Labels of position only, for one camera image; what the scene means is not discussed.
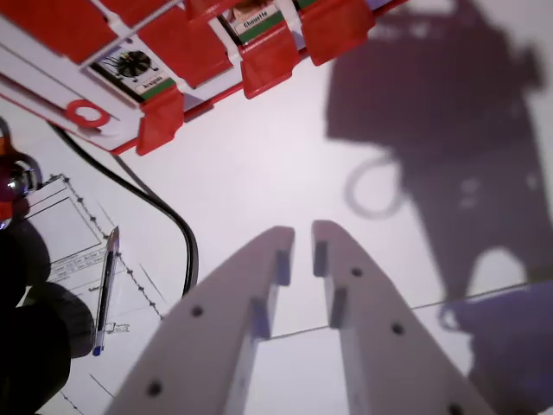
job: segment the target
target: white paper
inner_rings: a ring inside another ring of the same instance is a hole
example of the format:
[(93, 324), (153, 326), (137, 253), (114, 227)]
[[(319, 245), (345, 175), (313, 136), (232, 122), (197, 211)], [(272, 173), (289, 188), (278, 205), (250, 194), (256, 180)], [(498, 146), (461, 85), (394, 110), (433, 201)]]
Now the white paper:
[[(54, 302), (73, 312), (62, 317), (73, 347), (76, 339), (94, 336), (106, 237), (115, 224), (64, 175), (52, 177), (28, 201), (26, 219), (13, 223), (12, 232), (23, 237), (36, 231), (51, 263), (48, 284), (34, 285), (23, 304), (35, 301), (34, 290), (55, 287)], [(72, 359), (68, 382), (40, 410), (43, 415), (103, 413), (168, 310), (152, 277), (125, 255), (124, 235), (120, 245), (105, 349), (100, 356), (88, 353)]]

